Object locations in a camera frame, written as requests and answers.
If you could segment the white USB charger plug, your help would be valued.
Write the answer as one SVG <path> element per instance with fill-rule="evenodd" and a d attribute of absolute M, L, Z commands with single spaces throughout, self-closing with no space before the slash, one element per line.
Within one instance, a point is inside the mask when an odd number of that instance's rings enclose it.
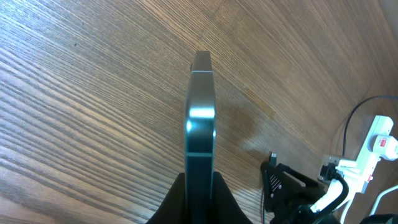
<path fill-rule="evenodd" d="M 371 151 L 385 160 L 397 159 L 397 139 L 394 136 L 378 134 L 371 139 Z"/>

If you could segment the blue Galaxy smartphone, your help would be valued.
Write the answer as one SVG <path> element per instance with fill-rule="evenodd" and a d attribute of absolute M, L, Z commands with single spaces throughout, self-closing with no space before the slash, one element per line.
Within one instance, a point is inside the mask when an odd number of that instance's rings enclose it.
<path fill-rule="evenodd" d="M 197 51 L 190 69 L 184 121 L 185 201 L 189 223 L 208 223 L 216 136 L 211 54 Z"/>

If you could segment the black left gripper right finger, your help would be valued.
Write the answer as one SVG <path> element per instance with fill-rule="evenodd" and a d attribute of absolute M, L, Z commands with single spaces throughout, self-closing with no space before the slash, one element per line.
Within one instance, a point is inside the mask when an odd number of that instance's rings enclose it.
<path fill-rule="evenodd" d="M 219 172 L 213 174 L 212 223 L 251 224 Z"/>

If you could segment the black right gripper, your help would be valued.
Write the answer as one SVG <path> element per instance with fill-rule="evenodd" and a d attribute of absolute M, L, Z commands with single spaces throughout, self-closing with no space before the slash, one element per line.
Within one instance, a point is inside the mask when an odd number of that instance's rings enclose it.
<path fill-rule="evenodd" d="M 292 175 L 305 184 L 306 187 L 283 187 L 286 183 L 284 172 Z M 338 224 L 332 213 L 321 216 L 316 221 L 317 213 L 310 207 L 325 195 L 324 189 L 317 188 L 319 183 L 282 163 L 273 166 L 265 161 L 261 164 L 264 200 L 266 212 L 274 214 L 271 224 L 288 223 L 321 223 Z"/>

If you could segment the white power strip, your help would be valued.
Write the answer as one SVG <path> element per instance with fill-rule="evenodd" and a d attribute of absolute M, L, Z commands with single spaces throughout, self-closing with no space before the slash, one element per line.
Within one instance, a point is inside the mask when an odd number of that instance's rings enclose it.
<path fill-rule="evenodd" d="M 388 116 L 376 115 L 363 142 L 356 160 L 341 159 L 337 169 L 342 171 L 348 184 L 349 193 L 364 193 L 368 183 L 373 179 L 373 172 L 381 160 L 381 154 L 373 151 L 378 135 L 388 136 L 394 125 Z"/>

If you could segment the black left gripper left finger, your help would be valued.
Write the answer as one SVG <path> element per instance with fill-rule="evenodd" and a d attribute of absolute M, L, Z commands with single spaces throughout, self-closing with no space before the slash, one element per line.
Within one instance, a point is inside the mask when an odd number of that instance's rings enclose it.
<path fill-rule="evenodd" d="M 185 174 L 180 173 L 147 224 L 183 224 L 187 216 L 185 206 Z"/>

